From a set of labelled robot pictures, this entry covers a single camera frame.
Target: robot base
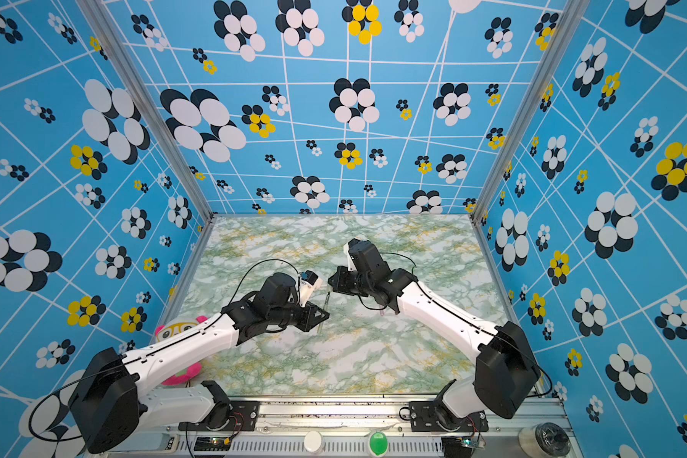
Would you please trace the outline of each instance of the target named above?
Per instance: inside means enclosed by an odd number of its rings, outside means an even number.
[[[259,402],[257,401],[235,401],[231,405],[230,413],[238,413],[240,414],[243,418],[244,421],[242,422],[242,431],[254,431],[255,426],[257,425],[257,414],[259,413]],[[232,420],[232,415],[229,415],[229,421],[227,421],[224,426],[221,427],[221,429],[217,429],[217,431],[234,431],[237,428],[237,424],[234,423]],[[187,421],[183,421],[181,423],[178,423],[178,430],[179,431],[209,431],[209,428],[206,425],[206,422],[200,422],[200,423],[190,423]]]
[[[474,432],[473,426],[464,422],[458,429],[448,431],[440,426],[435,415],[435,403],[433,401],[410,401],[410,427],[413,432]],[[489,430],[489,422],[486,420],[483,410],[468,415],[473,420],[479,432]]]

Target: white knob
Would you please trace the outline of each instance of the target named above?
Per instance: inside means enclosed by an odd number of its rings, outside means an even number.
[[[320,432],[310,431],[302,441],[305,450],[310,453],[319,453],[323,448],[323,436]]]

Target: white flower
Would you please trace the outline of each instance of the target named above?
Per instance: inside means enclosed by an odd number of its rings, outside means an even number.
[[[558,395],[560,401],[565,402],[568,400],[568,388],[563,386],[562,382],[558,382],[555,385],[555,393]]]
[[[593,397],[590,398],[590,406],[593,408],[595,413],[603,413],[603,401],[598,399],[596,395],[593,395]]]
[[[374,156],[374,165],[379,167],[380,169],[388,164],[387,162],[387,156],[385,155],[376,155]]]
[[[64,20],[61,16],[57,16],[53,13],[48,13],[48,25],[53,27],[57,34],[66,31],[66,26],[64,26]]]
[[[23,107],[29,111],[32,115],[38,116],[38,113],[40,112],[40,109],[38,108],[38,101],[37,100],[31,100],[31,99],[25,99],[24,102],[26,102],[26,105]]]
[[[540,224],[539,232],[537,232],[537,237],[539,237],[539,243],[543,245],[545,242],[550,240],[550,227]]]

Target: metal bracket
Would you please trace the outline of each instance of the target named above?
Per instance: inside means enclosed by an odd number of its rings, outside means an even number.
[[[188,198],[193,202],[199,215],[202,216],[204,225],[208,225],[213,215],[211,206],[201,188],[198,187],[196,180],[188,173],[188,164],[176,145],[176,140],[165,125],[165,121],[155,108],[156,105],[143,82],[143,78],[137,71],[135,63],[119,39],[119,30],[108,16],[106,6],[102,4],[101,0],[77,0],[76,3],[84,14],[87,23],[92,27],[92,32],[102,44],[102,48],[107,51],[110,63],[132,96],[132,101],[135,102],[137,109],[143,115],[149,130],[153,133],[158,143],[157,149],[165,155],[171,170],[188,193]]]
[[[568,0],[568,4],[560,16],[560,25],[557,28],[557,32],[550,40],[550,47],[544,52],[542,62],[537,66],[537,70],[527,87],[527,93],[524,95],[519,109],[516,110],[516,115],[507,131],[506,142],[501,149],[501,153],[497,156],[494,166],[485,179],[481,195],[478,196],[479,205],[476,206],[476,211],[473,214],[474,221],[479,221],[484,216],[485,210],[496,195],[496,191],[501,183],[502,174],[506,170],[509,161],[519,149],[519,142],[524,137],[524,134],[527,133],[532,117],[534,117],[537,107],[539,107],[539,101],[544,88],[549,84],[552,75],[555,74],[555,70],[563,60],[565,51],[567,51],[570,41],[573,35],[575,35],[577,26],[580,24],[580,18],[585,13],[588,3],[590,3],[590,0]]]

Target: black cable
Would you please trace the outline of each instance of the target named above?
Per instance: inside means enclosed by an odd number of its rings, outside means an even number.
[[[251,268],[249,268],[249,270],[247,270],[247,273],[242,277],[241,280],[239,280],[239,284],[237,285],[237,288],[234,290],[234,294],[231,295],[231,298],[229,299],[229,303],[226,304],[226,305],[230,305],[231,302],[234,300],[234,296],[237,295],[237,293],[238,293],[238,291],[239,291],[239,288],[242,286],[242,282],[247,278],[247,274],[249,274],[249,272],[251,272],[252,269],[254,269],[255,267],[257,267],[258,265],[262,264],[263,262],[268,262],[268,261],[280,261],[280,262],[284,262],[285,264],[287,264],[287,265],[289,265],[290,267],[292,267],[293,270],[295,270],[295,273],[298,275],[298,290],[300,291],[300,272],[298,272],[298,270],[295,268],[295,266],[294,266],[293,264],[290,264],[289,262],[287,262],[287,261],[285,261],[285,260],[279,260],[279,259],[277,259],[277,258],[272,258],[272,259],[269,259],[269,260],[259,261],[257,264],[253,265]]]
[[[384,306],[384,307],[382,307],[382,308],[372,308],[372,307],[367,307],[367,306],[366,306],[366,304],[364,303],[364,301],[363,301],[363,300],[361,300],[361,296],[357,296],[357,297],[359,298],[359,302],[361,302],[361,305],[363,305],[363,306],[364,306],[364,308],[367,308],[367,309],[369,309],[369,310],[375,310],[375,311],[379,311],[379,310],[384,310],[384,309],[385,309],[385,308],[387,307],[387,306]]]
[[[408,257],[408,256],[404,256],[403,254],[400,254],[400,253],[379,252],[379,254],[394,254],[395,256],[401,256],[401,257],[403,257],[403,258],[406,259],[406,260],[410,260],[410,262],[412,262],[412,270],[410,270],[410,272],[412,273],[412,275],[414,275],[414,269],[415,269],[418,265],[415,264],[415,262],[412,260],[412,258],[410,258],[410,257]]]
[[[236,433],[234,432],[233,429],[231,430],[231,436],[229,437],[229,441],[233,440],[236,436],[238,436],[239,433],[242,432],[242,430],[245,428],[245,416],[243,416],[239,412],[232,412],[231,414],[232,415],[238,415],[242,419],[242,426],[239,427],[239,431],[237,431]]]
[[[466,323],[467,325],[469,325],[469,326],[471,326],[471,327],[475,327],[476,329],[478,329],[480,332],[484,333],[485,335],[490,335],[491,337],[495,337],[495,338],[499,339],[500,341],[504,342],[505,344],[509,345],[509,346],[512,347],[514,350],[516,350],[516,351],[518,351],[519,353],[521,353],[522,356],[524,356],[529,362],[532,362],[532,363],[537,367],[537,369],[539,369],[540,372],[542,372],[542,374],[544,374],[544,376],[547,377],[547,381],[550,382],[550,388],[549,388],[547,391],[545,391],[544,393],[531,394],[530,396],[527,396],[528,398],[541,397],[541,396],[544,396],[544,395],[546,395],[546,394],[549,394],[549,393],[552,391],[552,388],[554,387],[554,385],[552,384],[552,379],[550,378],[550,375],[549,375],[546,371],[544,371],[544,369],[541,368],[541,366],[537,363],[537,361],[534,361],[532,358],[530,358],[529,356],[527,356],[524,352],[522,352],[519,348],[516,348],[516,346],[513,345],[513,343],[509,342],[508,340],[506,340],[506,339],[504,339],[504,338],[502,338],[502,337],[500,337],[500,336],[498,336],[498,335],[496,335],[496,334],[490,333],[490,332],[488,332],[488,331],[482,329],[481,327],[478,327],[477,325],[475,325],[475,324],[471,323],[470,321],[468,321],[467,319],[465,319],[463,316],[460,316],[460,315],[458,315],[458,314],[453,313],[453,312],[452,312],[451,310],[449,310],[448,308],[446,308],[446,307],[444,307],[443,305],[439,304],[434,298],[431,298],[431,297],[428,295],[428,293],[426,293],[425,290],[422,289],[422,287],[420,286],[419,283],[415,282],[415,284],[416,284],[416,285],[418,286],[418,288],[423,292],[423,294],[425,295],[425,297],[428,298],[428,299],[430,299],[435,305],[437,305],[437,306],[439,306],[440,308],[442,308],[443,310],[447,311],[447,312],[450,313],[452,316],[455,316],[456,318],[460,319],[461,321],[463,321],[463,322]]]
[[[268,261],[280,261],[280,262],[284,262],[285,264],[287,264],[287,265],[289,265],[290,267],[292,267],[293,270],[295,270],[295,273],[298,275],[298,289],[300,290],[300,272],[298,272],[298,270],[295,268],[295,266],[294,266],[293,264],[291,264],[291,263],[289,263],[289,262],[287,262],[287,261],[285,261],[285,260],[279,260],[279,259],[263,260],[263,261],[257,262],[255,265],[253,265],[251,268],[249,268],[249,270],[247,270],[247,273],[245,273],[245,275],[242,277],[242,279],[239,280],[239,284],[237,285],[237,288],[234,290],[234,294],[231,296],[231,299],[229,300],[229,304],[231,304],[232,300],[234,300],[234,296],[237,295],[237,293],[238,293],[238,291],[239,291],[239,288],[242,286],[242,282],[243,282],[244,279],[247,277],[247,274],[249,274],[249,272],[251,272],[252,269],[254,269],[255,267],[257,267],[258,265],[262,264],[263,262],[268,262]],[[214,320],[213,322],[211,322],[211,323],[208,323],[208,321],[204,322],[203,324],[206,324],[206,326],[204,326],[203,329],[206,330],[206,329],[210,328],[211,326],[213,326],[219,319],[221,319],[221,316],[223,316],[223,315],[220,315],[217,319],[215,319],[215,320]],[[174,346],[174,345],[176,345],[176,344],[179,344],[179,343],[183,342],[183,341],[186,340],[186,339],[190,339],[191,337],[193,337],[193,336],[196,335],[196,334],[200,334],[201,331],[198,329],[199,327],[200,327],[200,326],[197,326],[197,327],[194,328],[194,329],[197,330],[195,333],[186,335],[186,336],[183,337],[182,339],[173,341],[173,342],[171,342],[171,343],[168,343],[167,345],[159,345],[158,348],[156,348],[156,349],[153,350],[152,352],[146,353],[145,356],[146,356],[146,357],[147,357],[147,356],[152,356],[152,355],[154,355],[155,353],[157,353],[157,352],[159,352],[159,351],[161,351],[161,350],[165,350],[166,348],[169,348],[169,347],[172,347],[172,346]],[[37,439],[43,440],[43,441],[45,441],[45,442],[61,443],[61,442],[68,442],[69,440],[76,440],[76,439],[83,438],[83,436],[81,436],[81,435],[79,435],[79,436],[74,436],[74,437],[67,437],[67,438],[63,438],[63,437],[62,437],[61,439],[50,439],[49,437],[40,436],[40,435],[38,435],[38,433],[36,433],[36,432],[34,431],[34,429],[33,429],[33,416],[35,415],[37,409],[38,409],[44,402],[46,402],[46,400],[47,400],[48,398],[50,398],[50,397],[52,397],[52,396],[54,396],[54,395],[60,393],[61,390],[64,390],[64,389],[70,387],[71,385],[75,385],[76,383],[79,383],[79,382],[81,382],[82,380],[86,380],[86,379],[89,379],[89,378],[92,378],[92,377],[96,377],[96,376],[99,375],[99,374],[104,374],[105,372],[120,370],[121,367],[124,367],[124,366],[126,366],[126,365],[128,365],[128,364],[134,363],[134,362],[136,362],[136,361],[139,361],[140,359],[141,359],[141,358],[136,358],[136,359],[134,359],[134,360],[132,360],[132,361],[128,361],[128,362],[126,362],[126,363],[121,363],[120,366],[110,367],[110,368],[104,369],[104,370],[102,370],[102,371],[95,372],[94,374],[87,375],[87,376],[82,377],[82,378],[80,378],[80,379],[78,379],[78,380],[74,380],[74,381],[71,382],[71,383],[67,383],[67,384],[65,384],[64,386],[62,386],[61,388],[59,388],[59,389],[55,390],[54,392],[48,394],[46,397],[44,397],[43,399],[41,399],[41,400],[38,402],[38,404],[36,405],[36,408],[34,408],[33,411],[31,412],[31,414],[29,415],[28,420],[27,420],[28,432],[29,432],[33,437],[36,437]]]
[[[188,443],[188,427],[186,427],[186,447],[188,447],[188,453],[191,455],[191,458],[195,458],[193,450],[191,450],[191,444]]]
[[[410,420],[412,420],[412,414],[410,414],[410,417],[409,417],[409,418],[405,418],[405,417],[402,416],[402,410],[403,410],[403,409],[410,410],[410,408],[407,407],[407,406],[400,407],[400,408],[399,408],[399,412],[397,412],[397,415],[400,417],[400,419],[402,419],[402,421],[410,421]]]
[[[44,440],[44,441],[46,441],[46,442],[56,442],[56,443],[58,443],[58,442],[68,442],[69,440],[82,439],[83,436],[81,436],[81,435],[74,436],[74,437],[67,437],[66,439],[64,439],[63,437],[62,437],[61,439],[50,439],[49,437],[39,436],[38,433],[36,433],[36,432],[34,431],[34,429],[33,429],[33,415],[36,414],[36,411],[38,410],[39,407],[41,407],[41,404],[43,404],[44,402],[46,402],[46,401],[48,400],[48,398],[52,397],[53,395],[61,393],[61,390],[65,389],[65,388],[68,388],[68,387],[70,387],[71,385],[75,385],[75,384],[79,383],[79,382],[82,381],[82,380],[86,380],[86,379],[89,379],[89,378],[92,378],[92,377],[96,377],[96,376],[99,375],[99,374],[104,374],[105,372],[109,372],[109,371],[117,371],[117,370],[120,369],[121,367],[126,366],[127,364],[130,364],[130,363],[134,363],[134,362],[139,361],[139,360],[140,360],[140,358],[136,358],[136,359],[134,359],[134,360],[132,360],[132,361],[129,361],[129,362],[126,362],[126,363],[122,363],[120,366],[110,367],[110,368],[108,368],[108,369],[104,369],[104,370],[102,370],[102,371],[95,372],[95,373],[93,373],[92,375],[87,375],[86,377],[82,377],[82,378],[80,378],[80,379],[78,379],[78,380],[74,380],[73,382],[65,384],[65,385],[62,386],[61,388],[55,390],[54,392],[52,392],[52,393],[49,394],[48,396],[44,397],[43,399],[41,399],[40,401],[38,401],[38,404],[36,405],[36,408],[34,408],[34,409],[31,411],[31,414],[30,414],[29,417],[27,418],[27,430],[28,430],[28,432],[29,432],[31,435],[33,435],[33,437],[36,437],[37,439],[40,439],[40,440]]]

